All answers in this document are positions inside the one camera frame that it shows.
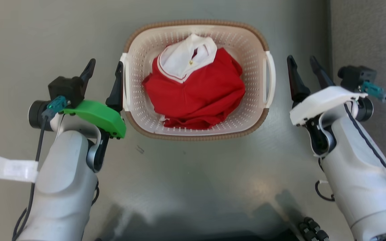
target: gray fabric surface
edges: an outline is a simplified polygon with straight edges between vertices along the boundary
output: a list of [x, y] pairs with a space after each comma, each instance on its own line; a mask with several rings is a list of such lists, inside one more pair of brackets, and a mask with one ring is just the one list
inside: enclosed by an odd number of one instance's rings
[[[386, 1], [331, 1], [332, 65], [363, 65], [377, 70], [375, 84], [386, 90]], [[375, 99], [374, 115], [363, 123], [386, 156], [386, 103]]]

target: gray table surface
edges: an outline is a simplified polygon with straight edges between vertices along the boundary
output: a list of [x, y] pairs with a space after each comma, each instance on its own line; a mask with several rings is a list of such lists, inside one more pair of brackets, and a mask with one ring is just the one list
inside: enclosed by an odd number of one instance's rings
[[[313, 217], [332, 240], [352, 235], [334, 203], [314, 190], [325, 179], [308, 134], [291, 125], [286, 57], [293, 55], [312, 91], [309, 64], [328, 64], [328, 18], [321, 0], [0, 0], [0, 155], [33, 159], [39, 131], [26, 120], [29, 105], [48, 99], [57, 76], [81, 73], [96, 59], [87, 98], [105, 101], [124, 43], [152, 22], [189, 18], [236, 20], [259, 29], [273, 54], [277, 87], [264, 124], [249, 136], [215, 142], [170, 142], [141, 136], [109, 143], [98, 174], [101, 195], [85, 241], [163, 240], [250, 231], [271, 236], [300, 216]], [[43, 157], [54, 139], [46, 134]], [[28, 200], [29, 185], [0, 180], [0, 240], [9, 240]]]

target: white tag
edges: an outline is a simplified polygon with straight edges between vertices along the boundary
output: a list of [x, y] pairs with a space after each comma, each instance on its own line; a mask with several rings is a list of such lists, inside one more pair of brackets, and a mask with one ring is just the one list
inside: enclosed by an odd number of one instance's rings
[[29, 160], [9, 160], [0, 157], [0, 179], [35, 183], [38, 162]]

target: cable connector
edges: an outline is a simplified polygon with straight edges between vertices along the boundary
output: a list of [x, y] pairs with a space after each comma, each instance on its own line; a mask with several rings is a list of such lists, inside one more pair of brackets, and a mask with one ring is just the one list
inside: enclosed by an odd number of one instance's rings
[[48, 120], [53, 119], [58, 112], [62, 111], [64, 108], [66, 108], [71, 102], [69, 100], [66, 100], [64, 96], [59, 95], [56, 97], [52, 102], [50, 102], [47, 105], [47, 108], [41, 116], [44, 117], [47, 116]]
[[386, 92], [383, 88], [372, 84], [369, 81], [364, 81], [361, 85], [361, 92], [367, 93], [370, 96], [374, 96], [379, 99], [382, 103], [386, 102]]

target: white strap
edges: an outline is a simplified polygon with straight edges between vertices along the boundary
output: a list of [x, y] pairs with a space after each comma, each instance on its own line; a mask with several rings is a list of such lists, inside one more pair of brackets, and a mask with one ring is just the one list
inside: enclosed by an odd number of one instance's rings
[[216, 51], [212, 38], [192, 34], [184, 41], [168, 46], [158, 56], [157, 66], [167, 78], [183, 83], [193, 71], [211, 64]]
[[35, 183], [38, 162], [0, 157], [0, 179]]

